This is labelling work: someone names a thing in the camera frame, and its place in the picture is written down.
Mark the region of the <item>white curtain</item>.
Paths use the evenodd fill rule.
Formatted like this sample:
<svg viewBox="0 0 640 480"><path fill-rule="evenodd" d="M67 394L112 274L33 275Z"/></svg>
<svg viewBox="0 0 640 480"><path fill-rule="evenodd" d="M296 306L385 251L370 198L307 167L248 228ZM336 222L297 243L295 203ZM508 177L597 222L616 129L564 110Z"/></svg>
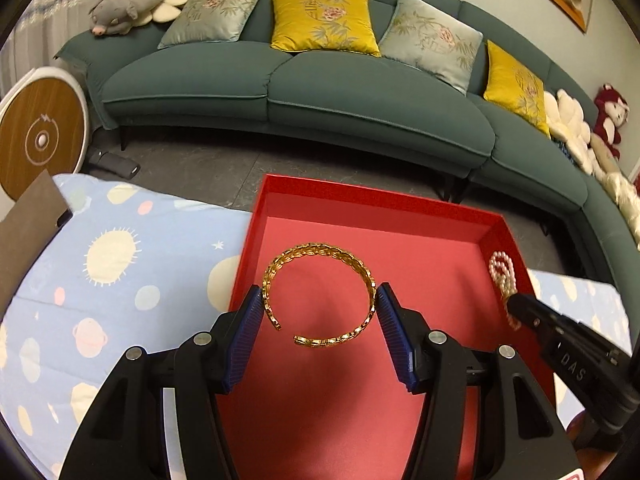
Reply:
<svg viewBox="0 0 640 480"><path fill-rule="evenodd" d="M32 0L1 49L1 93L35 67L50 65L67 40L89 27L98 0Z"/></svg>

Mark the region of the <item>green curved sofa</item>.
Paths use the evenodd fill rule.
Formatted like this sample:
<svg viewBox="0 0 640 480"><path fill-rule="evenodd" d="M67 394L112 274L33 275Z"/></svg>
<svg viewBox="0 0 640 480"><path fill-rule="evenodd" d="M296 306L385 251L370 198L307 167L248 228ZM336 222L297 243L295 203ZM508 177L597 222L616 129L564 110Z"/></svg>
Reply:
<svg viewBox="0 0 640 480"><path fill-rule="evenodd" d="M597 109L562 68L474 4L424 0L479 30L538 76L549 91ZM375 32L396 0L369 0ZM469 89L454 90L416 68L361 53L274 50L272 0L258 0L238 40L162 47L163 26L124 36L82 32L58 54L84 74L107 129L207 127L282 134L392 156L480 184L559 217L578 264L613 284L631 321L639 317L639 252L598 181L573 166L524 119L485 101L489 58L480 52Z"/></svg>

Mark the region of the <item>red monkey plush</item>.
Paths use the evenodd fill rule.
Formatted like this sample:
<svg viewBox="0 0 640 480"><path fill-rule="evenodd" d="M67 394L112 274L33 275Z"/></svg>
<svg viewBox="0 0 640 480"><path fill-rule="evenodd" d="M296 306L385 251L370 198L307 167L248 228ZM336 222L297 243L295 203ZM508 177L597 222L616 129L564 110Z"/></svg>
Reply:
<svg viewBox="0 0 640 480"><path fill-rule="evenodd" d="M620 128L628 122L630 108L627 101L610 84L604 84L594 98L598 117L593 132L600 136L616 159L620 159L617 145L622 142Z"/></svg>

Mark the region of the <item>round wooden white appliance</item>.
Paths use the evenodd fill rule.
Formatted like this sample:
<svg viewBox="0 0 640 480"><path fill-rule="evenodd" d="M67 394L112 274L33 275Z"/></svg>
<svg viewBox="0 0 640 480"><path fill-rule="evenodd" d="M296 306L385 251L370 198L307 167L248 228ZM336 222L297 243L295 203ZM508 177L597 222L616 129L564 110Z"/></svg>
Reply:
<svg viewBox="0 0 640 480"><path fill-rule="evenodd" d="M85 93L70 73L30 70L1 100L1 196L15 202L43 171L79 171L89 126Z"/></svg>

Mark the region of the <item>cream flower cushion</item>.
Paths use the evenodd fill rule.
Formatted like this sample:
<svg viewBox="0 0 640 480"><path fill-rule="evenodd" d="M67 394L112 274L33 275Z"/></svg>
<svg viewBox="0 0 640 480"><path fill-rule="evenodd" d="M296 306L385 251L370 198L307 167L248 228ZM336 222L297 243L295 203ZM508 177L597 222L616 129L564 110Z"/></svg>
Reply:
<svg viewBox="0 0 640 480"><path fill-rule="evenodd" d="M555 96L545 91L544 111L552 139L564 145L580 170L585 174L593 174L591 131L579 102L563 89L556 92Z"/></svg>

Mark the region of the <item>grey-green embroidered cushion left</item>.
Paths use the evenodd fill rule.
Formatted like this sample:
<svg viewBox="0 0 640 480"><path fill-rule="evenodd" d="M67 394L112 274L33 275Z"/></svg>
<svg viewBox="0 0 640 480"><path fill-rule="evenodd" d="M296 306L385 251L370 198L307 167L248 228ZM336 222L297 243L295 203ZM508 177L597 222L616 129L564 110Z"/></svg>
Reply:
<svg viewBox="0 0 640 480"><path fill-rule="evenodd" d="M233 42L259 0L188 0L165 32L158 50L192 42Z"/></svg>

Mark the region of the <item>yellow embroidered cushion right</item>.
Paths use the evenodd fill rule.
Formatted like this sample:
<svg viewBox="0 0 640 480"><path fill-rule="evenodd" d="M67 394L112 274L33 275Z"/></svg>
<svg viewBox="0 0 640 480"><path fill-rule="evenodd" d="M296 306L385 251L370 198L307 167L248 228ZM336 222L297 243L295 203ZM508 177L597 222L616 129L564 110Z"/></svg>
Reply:
<svg viewBox="0 0 640 480"><path fill-rule="evenodd" d="M490 40L487 53L489 72L484 100L518 115L550 138L542 80Z"/></svg>

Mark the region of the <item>cream satin cushion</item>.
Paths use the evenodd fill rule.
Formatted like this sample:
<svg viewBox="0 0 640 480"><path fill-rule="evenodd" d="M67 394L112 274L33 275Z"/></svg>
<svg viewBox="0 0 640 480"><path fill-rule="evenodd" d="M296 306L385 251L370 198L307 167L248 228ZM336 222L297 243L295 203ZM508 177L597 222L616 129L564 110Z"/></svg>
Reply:
<svg viewBox="0 0 640 480"><path fill-rule="evenodd" d="M620 211L636 245L639 245L640 210L636 188L620 172L611 151L595 133L590 134L590 150L594 176Z"/></svg>

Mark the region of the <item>yellow embroidered cushion left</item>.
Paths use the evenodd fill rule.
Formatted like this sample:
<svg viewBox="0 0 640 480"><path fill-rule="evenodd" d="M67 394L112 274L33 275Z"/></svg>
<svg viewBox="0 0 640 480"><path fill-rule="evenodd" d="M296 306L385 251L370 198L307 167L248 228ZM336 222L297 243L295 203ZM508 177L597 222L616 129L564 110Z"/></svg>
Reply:
<svg viewBox="0 0 640 480"><path fill-rule="evenodd" d="M369 0L271 0L270 47L286 53L314 50L381 56Z"/></svg>

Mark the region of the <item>brown notebook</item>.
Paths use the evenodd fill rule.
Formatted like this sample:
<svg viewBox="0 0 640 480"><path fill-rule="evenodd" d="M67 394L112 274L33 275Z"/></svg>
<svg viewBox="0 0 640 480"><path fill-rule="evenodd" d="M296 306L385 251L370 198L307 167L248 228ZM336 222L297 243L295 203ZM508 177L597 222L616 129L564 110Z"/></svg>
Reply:
<svg viewBox="0 0 640 480"><path fill-rule="evenodd" d="M1 221L1 317L30 268L73 218L52 177L43 170Z"/></svg>

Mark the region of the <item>red shallow box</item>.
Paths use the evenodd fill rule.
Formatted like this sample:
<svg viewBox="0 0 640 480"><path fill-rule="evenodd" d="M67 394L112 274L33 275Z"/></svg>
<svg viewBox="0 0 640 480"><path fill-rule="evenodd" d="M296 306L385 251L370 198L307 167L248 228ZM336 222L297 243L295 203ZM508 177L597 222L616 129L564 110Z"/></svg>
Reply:
<svg viewBox="0 0 640 480"><path fill-rule="evenodd" d="M405 308L464 346L518 350L548 399L550 368L528 330L514 330L488 273L495 252L532 292L511 230L498 214L408 194L270 174L250 220L232 306L288 248L326 243L351 252ZM350 266L306 256L270 290L242 380L218 398L243 479L397 479L423 400L398 380L369 294Z"/></svg>

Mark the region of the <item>gold cuff bangle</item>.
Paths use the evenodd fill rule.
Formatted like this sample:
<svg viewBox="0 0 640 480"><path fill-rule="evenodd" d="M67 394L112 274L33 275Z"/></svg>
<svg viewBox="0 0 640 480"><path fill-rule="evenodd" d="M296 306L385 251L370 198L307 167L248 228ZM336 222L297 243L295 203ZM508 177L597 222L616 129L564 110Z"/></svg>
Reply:
<svg viewBox="0 0 640 480"><path fill-rule="evenodd" d="M326 243L298 244L275 256L259 283L262 307L275 330L294 344L326 349L364 333L375 313L378 284L352 252Z"/></svg>

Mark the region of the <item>yellow embroidered cushion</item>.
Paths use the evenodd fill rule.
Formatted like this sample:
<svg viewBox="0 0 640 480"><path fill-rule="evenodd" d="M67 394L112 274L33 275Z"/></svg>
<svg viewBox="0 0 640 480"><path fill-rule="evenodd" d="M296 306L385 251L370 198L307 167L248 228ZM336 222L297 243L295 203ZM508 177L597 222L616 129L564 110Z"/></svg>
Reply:
<svg viewBox="0 0 640 480"><path fill-rule="evenodd" d="M550 138L542 80L490 40L487 53L489 72L484 100L518 115Z"/></svg>
<svg viewBox="0 0 640 480"><path fill-rule="evenodd" d="M286 53L314 50L381 56L369 0L271 0L270 47Z"/></svg>

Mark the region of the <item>grey-green embroidered cushion right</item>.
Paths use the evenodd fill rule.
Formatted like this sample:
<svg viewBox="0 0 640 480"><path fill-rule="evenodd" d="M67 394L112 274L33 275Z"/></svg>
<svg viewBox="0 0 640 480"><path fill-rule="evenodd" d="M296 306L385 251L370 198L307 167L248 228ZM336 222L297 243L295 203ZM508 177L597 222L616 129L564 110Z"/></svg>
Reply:
<svg viewBox="0 0 640 480"><path fill-rule="evenodd" d="M483 34L422 0L397 0L378 44L384 58L430 73L465 94Z"/></svg>

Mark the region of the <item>grey-green embroidered cushion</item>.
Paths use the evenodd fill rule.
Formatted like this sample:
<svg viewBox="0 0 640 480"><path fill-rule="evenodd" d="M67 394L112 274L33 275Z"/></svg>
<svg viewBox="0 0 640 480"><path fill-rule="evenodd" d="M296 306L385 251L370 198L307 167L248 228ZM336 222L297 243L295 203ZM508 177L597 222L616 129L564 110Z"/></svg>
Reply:
<svg viewBox="0 0 640 480"><path fill-rule="evenodd" d="M397 0L378 44L384 58L430 73L465 94L483 34L422 0Z"/></svg>
<svg viewBox="0 0 640 480"><path fill-rule="evenodd" d="M158 50L192 42L233 42L259 0L188 0L165 32Z"/></svg>

